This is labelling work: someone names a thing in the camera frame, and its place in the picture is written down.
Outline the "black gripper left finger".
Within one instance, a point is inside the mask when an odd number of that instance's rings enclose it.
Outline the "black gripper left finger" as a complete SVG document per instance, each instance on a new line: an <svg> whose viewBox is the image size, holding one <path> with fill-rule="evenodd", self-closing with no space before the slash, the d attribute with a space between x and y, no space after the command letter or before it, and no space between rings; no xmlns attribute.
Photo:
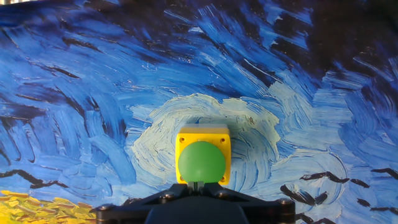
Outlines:
<svg viewBox="0 0 398 224"><path fill-rule="evenodd" d="M113 203L105 203L92 209L92 212L96 213L97 224L144 223L153 208L191 196L196 189L196 182L173 184L169 189L146 198L130 199L127 203L119 206Z"/></svg>

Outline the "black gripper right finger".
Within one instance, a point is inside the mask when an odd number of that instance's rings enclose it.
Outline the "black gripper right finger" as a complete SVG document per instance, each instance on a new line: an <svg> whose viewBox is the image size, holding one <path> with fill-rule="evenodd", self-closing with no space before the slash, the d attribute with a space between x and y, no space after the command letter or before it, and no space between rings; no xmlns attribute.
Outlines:
<svg viewBox="0 0 398 224"><path fill-rule="evenodd" d="M204 197L200 210L212 223L294 223L295 202L289 198L266 201L246 195L218 183L195 184L195 192Z"/></svg>

